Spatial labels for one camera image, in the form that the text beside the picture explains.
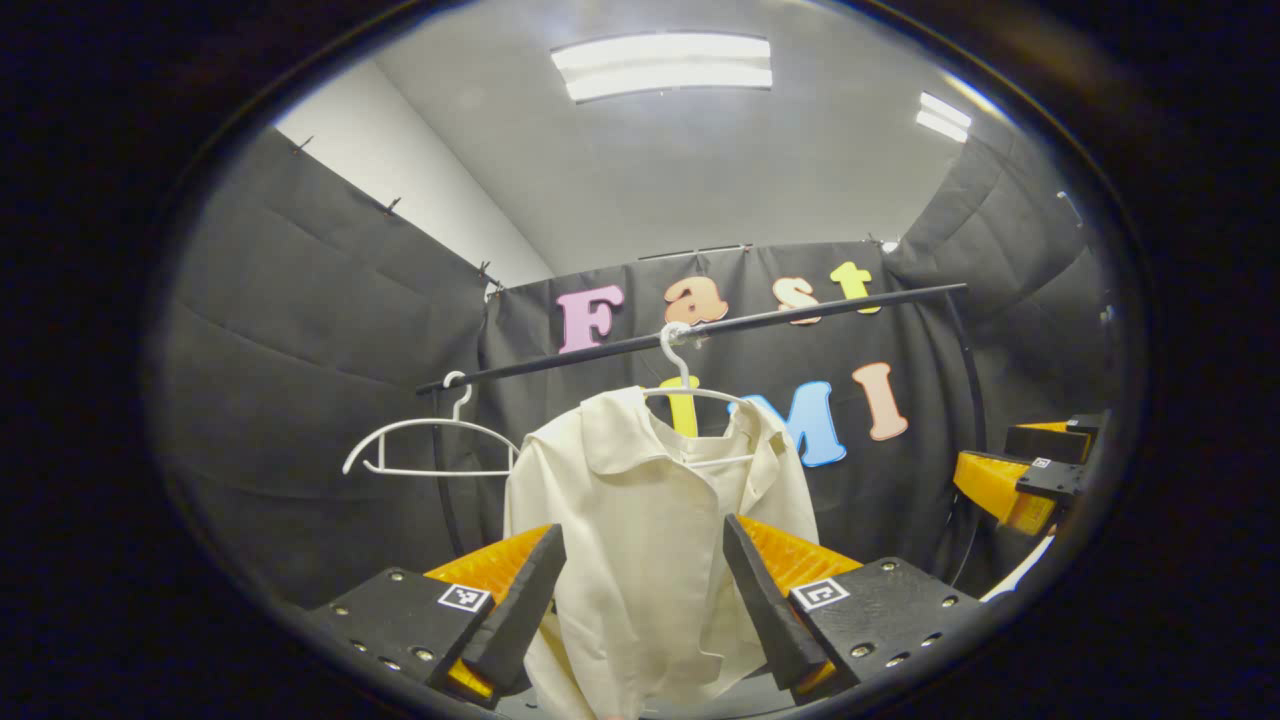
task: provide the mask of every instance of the cream jacket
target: cream jacket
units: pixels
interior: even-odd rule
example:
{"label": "cream jacket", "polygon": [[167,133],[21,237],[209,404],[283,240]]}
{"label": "cream jacket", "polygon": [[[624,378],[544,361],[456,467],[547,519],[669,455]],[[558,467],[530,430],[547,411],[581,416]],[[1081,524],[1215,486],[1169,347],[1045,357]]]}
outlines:
{"label": "cream jacket", "polygon": [[[685,465],[739,455],[751,460]],[[552,717],[634,720],[646,698],[712,700],[764,665],[721,552],[730,512],[818,542],[795,443],[754,404],[735,409],[723,437],[686,438],[628,387],[525,438],[504,534],[561,523],[567,556],[556,612],[525,656]]]}

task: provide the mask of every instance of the yellow letter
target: yellow letter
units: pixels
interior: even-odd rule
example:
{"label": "yellow letter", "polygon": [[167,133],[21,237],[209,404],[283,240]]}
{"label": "yellow letter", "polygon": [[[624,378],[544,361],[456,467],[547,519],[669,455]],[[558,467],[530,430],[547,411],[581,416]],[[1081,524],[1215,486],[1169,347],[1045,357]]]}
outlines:
{"label": "yellow letter", "polygon": [[[845,300],[856,300],[867,297],[867,283],[872,282],[872,274],[867,270],[859,270],[858,265],[846,261],[832,270],[831,279],[840,283],[840,290],[845,291]],[[863,307],[859,313],[870,315],[879,313],[879,307]]]}
{"label": "yellow letter", "polygon": [[[658,387],[682,387],[680,377],[662,380]],[[689,387],[698,387],[698,377],[689,375]],[[685,437],[698,437],[698,414],[694,413],[694,398],[689,395],[668,395],[671,401],[671,427]]]}

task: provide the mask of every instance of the clothing rod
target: clothing rod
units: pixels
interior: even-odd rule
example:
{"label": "clothing rod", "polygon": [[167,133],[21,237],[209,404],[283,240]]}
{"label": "clothing rod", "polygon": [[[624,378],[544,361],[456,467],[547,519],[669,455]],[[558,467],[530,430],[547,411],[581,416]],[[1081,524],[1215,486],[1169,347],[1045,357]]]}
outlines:
{"label": "clothing rod", "polygon": [[[855,300],[837,300],[835,302],[819,302],[818,305],[810,305],[808,307],[774,310],[772,313],[745,315],[742,318],[731,318],[728,320],[717,320],[714,323],[701,323],[694,325],[687,332],[675,334],[672,340],[681,341],[690,337],[705,338],[722,332],[748,331],[754,328],[763,328],[765,325],[778,325],[782,323],[790,323],[791,320],[803,320],[805,318],[824,318],[827,315],[838,315],[841,313],[849,313],[852,310],[859,310],[861,307],[902,305],[905,302],[916,302],[919,300],[927,300],[937,296],[950,297],[950,293],[961,292],[968,288],[969,286],[965,283],[941,284],[937,287],[922,287],[918,290],[886,292],[882,295],[872,295],[868,297],[859,297]],[[609,357],[613,355],[622,355],[623,352],[636,352],[639,350],[658,347],[659,343],[660,343],[659,333],[632,337],[627,340],[621,340],[618,342],[611,342],[608,345],[600,345],[596,347],[588,347],[585,350],[575,350],[572,352],[564,352],[562,355],[549,355],[547,357],[529,360],[527,363],[517,363],[515,365],[507,365],[503,368],[490,368],[488,370],[479,370],[470,375],[463,375],[461,378],[454,379],[449,384],[449,387],[451,388],[463,387],[480,380],[509,378],[512,375],[524,375],[526,373],[535,373],[538,370],[549,370],[552,368],[575,365],[577,363],[596,360],[599,357]],[[419,386],[413,392],[416,395],[426,395],[429,392],[435,392],[443,388],[444,388],[444,380],[436,380],[434,383]]]}

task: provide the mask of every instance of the jacket collar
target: jacket collar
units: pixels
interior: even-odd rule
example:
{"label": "jacket collar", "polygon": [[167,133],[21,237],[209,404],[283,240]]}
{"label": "jacket collar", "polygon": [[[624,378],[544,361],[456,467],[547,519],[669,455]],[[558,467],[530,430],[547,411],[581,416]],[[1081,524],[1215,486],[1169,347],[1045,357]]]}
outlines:
{"label": "jacket collar", "polygon": [[[591,473],[616,475],[653,460],[675,462],[650,424],[653,414],[645,406],[644,388],[635,386],[603,392],[582,401],[580,407],[582,447]],[[782,419],[754,402],[735,406],[724,437],[740,432],[746,433],[755,447],[739,509],[739,512],[745,512],[773,484],[781,455],[794,443]]]}

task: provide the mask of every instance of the white ceiling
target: white ceiling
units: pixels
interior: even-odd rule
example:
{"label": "white ceiling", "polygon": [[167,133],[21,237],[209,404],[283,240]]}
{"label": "white ceiling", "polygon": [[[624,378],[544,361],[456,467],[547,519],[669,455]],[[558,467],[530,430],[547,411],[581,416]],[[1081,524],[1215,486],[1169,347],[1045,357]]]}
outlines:
{"label": "white ceiling", "polygon": [[[550,49],[662,29],[767,37],[773,88],[568,99]],[[978,115],[869,20],[800,0],[480,0],[376,61],[557,274],[895,238],[961,149],[915,124],[920,92]]]}

